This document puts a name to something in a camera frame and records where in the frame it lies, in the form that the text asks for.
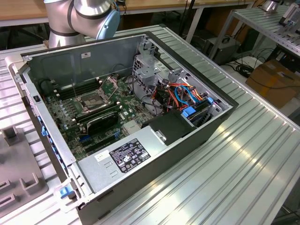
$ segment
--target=wooden table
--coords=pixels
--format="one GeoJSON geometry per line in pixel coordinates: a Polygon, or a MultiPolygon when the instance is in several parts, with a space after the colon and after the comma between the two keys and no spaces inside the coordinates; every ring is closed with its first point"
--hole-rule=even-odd
{"type": "MultiPolygon", "coordinates": [[[[247,4],[251,7],[254,0],[196,0],[196,14],[187,35],[187,41],[193,37],[202,11],[208,7],[247,4]]],[[[185,0],[126,0],[126,14],[141,14],[162,11],[183,10],[185,0]]],[[[0,27],[35,23],[47,23],[47,11],[43,0],[0,0],[0,27]]]]}

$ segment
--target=black plastic cover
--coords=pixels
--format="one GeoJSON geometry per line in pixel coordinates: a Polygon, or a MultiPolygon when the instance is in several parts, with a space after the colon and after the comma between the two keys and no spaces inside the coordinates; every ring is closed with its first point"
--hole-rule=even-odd
{"type": "Polygon", "coordinates": [[[172,144],[196,129],[181,116],[178,110],[171,110],[164,115],[154,117],[143,123],[142,128],[148,125],[165,136],[166,145],[172,144]]]}

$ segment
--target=blue cable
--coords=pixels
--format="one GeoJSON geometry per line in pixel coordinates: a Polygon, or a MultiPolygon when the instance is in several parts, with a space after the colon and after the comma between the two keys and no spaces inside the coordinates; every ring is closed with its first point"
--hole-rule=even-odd
{"type": "Polygon", "coordinates": [[[189,106],[189,104],[188,104],[187,102],[182,101],[182,100],[179,98],[179,96],[178,96],[178,94],[177,94],[177,88],[178,88],[178,87],[176,87],[175,90],[174,90],[176,98],[178,99],[178,101],[180,101],[180,102],[182,102],[183,104],[186,104],[186,105],[189,106]]]}
{"type": "Polygon", "coordinates": [[[116,8],[118,9],[117,11],[120,13],[120,8],[119,8],[118,4],[114,0],[112,0],[112,1],[113,1],[114,5],[116,6],[116,8]]]}
{"type": "Polygon", "coordinates": [[[186,86],[180,85],[180,87],[182,87],[182,88],[184,88],[185,90],[187,90],[187,92],[189,93],[190,97],[191,97],[195,102],[200,102],[197,98],[194,97],[194,95],[191,93],[191,91],[190,91],[186,86]]]}

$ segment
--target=sticker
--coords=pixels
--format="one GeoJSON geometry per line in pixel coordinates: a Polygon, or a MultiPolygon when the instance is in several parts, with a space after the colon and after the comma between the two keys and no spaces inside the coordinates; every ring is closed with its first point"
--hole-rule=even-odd
{"type": "Polygon", "coordinates": [[[277,61],[281,60],[281,58],[282,58],[284,55],[285,55],[285,53],[284,53],[284,52],[281,52],[281,53],[277,56],[276,60],[277,60],[277,61]]]}
{"type": "Polygon", "coordinates": [[[135,138],[109,152],[122,173],[127,173],[151,156],[135,138]]]}
{"type": "Polygon", "coordinates": [[[273,64],[267,64],[267,67],[269,67],[270,69],[275,69],[276,66],[274,66],[273,64]]]}
{"type": "Polygon", "coordinates": [[[278,74],[279,76],[281,76],[281,77],[285,77],[284,72],[278,72],[277,74],[278,74]]]}
{"type": "Polygon", "coordinates": [[[82,53],[82,54],[81,54],[81,58],[82,58],[82,59],[85,59],[85,58],[88,58],[88,57],[90,57],[90,52],[82,53]]]}
{"type": "Polygon", "coordinates": [[[105,151],[95,155],[95,159],[97,160],[97,162],[100,162],[101,160],[103,160],[107,157],[109,157],[109,150],[105,150],[105,151]]]}

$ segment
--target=metal table surface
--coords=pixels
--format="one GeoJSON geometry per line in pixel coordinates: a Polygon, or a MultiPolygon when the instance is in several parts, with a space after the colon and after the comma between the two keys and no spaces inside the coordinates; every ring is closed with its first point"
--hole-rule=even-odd
{"type": "MultiPolygon", "coordinates": [[[[300,177],[300,128],[168,28],[151,26],[116,36],[145,30],[240,105],[203,146],[98,224],[270,224],[300,177]]],[[[25,130],[49,186],[46,194],[1,218],[0,224],[80,224],[75,209],[65,214],[55,202],[52,191],[59,179],[4,65],[9,54],[44,48],[0,53],[0,128],[15,124],[25,130]]]]}
{"type": "Polygon", "coordinates": [[[209,58],[212,59],[212,57],[215,55],[217,48],[221,43],[221,40],[224,37],[233,18],[237,18],[241,22],[262,33],[265,37],[272,39],[279,45],[283,46],[284,48],[300,57],[300,45],[294,43],[290,38],[283,37],[282,35],[277,33],[277,31],[283,27],[279,24],[279,20],[282,18],[287,9],[288,6],[282,5],[278,6],[276,13],[265,12],[260,8],[237,9],[231,11],[216,40],[216,44],[210,52],[209,58]]]}

